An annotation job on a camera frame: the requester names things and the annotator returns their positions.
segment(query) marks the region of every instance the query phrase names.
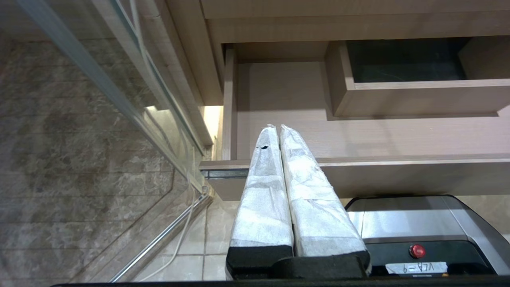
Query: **open drawer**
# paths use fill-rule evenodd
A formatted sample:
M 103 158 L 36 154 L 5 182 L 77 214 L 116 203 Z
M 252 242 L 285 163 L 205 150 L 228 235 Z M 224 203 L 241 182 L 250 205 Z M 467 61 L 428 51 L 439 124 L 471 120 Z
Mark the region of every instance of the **open drawer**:
M 225 51 L 221 155 L 200 166 L 220 196 L 240 198 L 257 137 L 267 124 L 277 128 L 285 124 L 303 136 L 340 198 L 381 193 L 508 193 L 509 108 L 461 117 L 336 117 L 326 52 L 341 44 L 244 43 Z M 504 92 L 496 95 L 510 98 Z
M 510 104 L 510 37 L 476 37 L 463 45 L 464 40 L 469 39 L 331 42 L 325 63 L 333 114 L 497 113 Z

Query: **red button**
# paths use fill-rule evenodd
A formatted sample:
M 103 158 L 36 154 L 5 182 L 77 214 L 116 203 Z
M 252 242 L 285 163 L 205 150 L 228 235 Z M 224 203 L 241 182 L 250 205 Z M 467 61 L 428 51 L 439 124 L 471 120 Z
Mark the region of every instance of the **red button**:
M 409 248 L 409 254 L 416 259 L 423 258 L 425 256 L 425 248 L 419 244 L 414 244 Z

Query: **white cloth wrap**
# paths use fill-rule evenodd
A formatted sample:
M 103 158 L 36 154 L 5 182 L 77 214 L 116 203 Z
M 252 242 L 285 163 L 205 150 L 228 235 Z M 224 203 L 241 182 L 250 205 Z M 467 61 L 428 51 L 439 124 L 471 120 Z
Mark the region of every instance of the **white cloth wrap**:
M 282 125 L 285 182 L 290 199 L 296 256 L 331 256 L 366 250 L 301 135 Z
M 274 126 L 268 125 L 260 133 L 251 158 L 230 246 L 292 247 L 293 244 L 278 134 Z

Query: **white sticker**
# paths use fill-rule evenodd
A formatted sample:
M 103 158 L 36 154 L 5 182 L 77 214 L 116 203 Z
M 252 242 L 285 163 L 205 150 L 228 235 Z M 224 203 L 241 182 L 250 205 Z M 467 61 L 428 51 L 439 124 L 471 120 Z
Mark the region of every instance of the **white sticker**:
M 391 263 L 386 270 L 390 274 L 447 273 L 448 266 L 446 262 Z

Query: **wire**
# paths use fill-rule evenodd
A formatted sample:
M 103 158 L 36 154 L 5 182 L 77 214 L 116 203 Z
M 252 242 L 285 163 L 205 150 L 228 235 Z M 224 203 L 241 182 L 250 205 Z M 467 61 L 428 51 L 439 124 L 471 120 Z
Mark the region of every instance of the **wire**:
M 147 59 L 146 50 L 145 50 L 145 45 L 143 44 L 142 30 L 140 28 L 140 18 L 138 16 L 138 9 L 136 7 L 135 0 L 130 0 L 130 6 L 131 6 L 131 13 L 133 15 L 133 22 L 134 22 L 134 27 L 135 27 L 135 33 L 136 33 L 136 36 L 138 38 L 138 45 L 140 47 L 140 53 L 142 54 L 143 62 L 145 63 L 145 67 L 147 68 L 147 70 L 148 70 L 152 80 L 156 81 L 156 76 L 153 74 L 154 72 L 150 68 L 149 61 Z M 181 139 L 184 140 L 184 142 L 186 143 L 186 138 L 183 135 L 182 128 L 177 126 L 177 130 L 179 131 L 179 136 L 181 137 Z M 165 136 L 165 140 L 167 141 L 167 144 L 170 146 L 170 142 L 169 142 L 168 138 L 166 137 L 165 133 L 163 131 L 161 131 L 161 132 Z M 172 262 L 174 261 L 175 257 L 177 256 L 177 253 L 179 252 L 179 249 L 181 248 L 181 244 L 183 243 L 183 238 L 186 235 L 186 233 L 188 232 L 188 225 L 189 225 L 189 223 L 191 221 L 191 216 L 193 214 L 193 208 L 195 207 L 195 190 L 193 190 L 193 188 L 191 188 L 191 184 L 190 184 L 190 170 L 191 170 L 192 162 L 190 161 L 189 151 L 188 151 L 188 148 L 186 146 L 185 146 L 184 150 L 186 152 L 186 161 L 189 163 L 189 166 L 186 168 L 186 181 L 188 183 L 186 191 L 190 190 L 191 194 L 192 194 L 191 208 L 190 208 L 190 212 L 188 214 L 188 218 L 186 219 L 186 223 L 184 224 L 184 228 L 183 228 L 183 230 L 181 232 L 181 237 L 179 238 L 179 241 L 177 242 L 177 246 L 175 247 L 175 251 L 174 251 L 170 261 L 165 263 L 163 266 L 161 266 L 156 271 L 154 271 L 151 274 L 145 276 L 140 281 L 145 281 L 145 280 L 153 277 L 154 275 L 158 274 L 163 269 L 165 269 L 167 266 L 172 264 Z

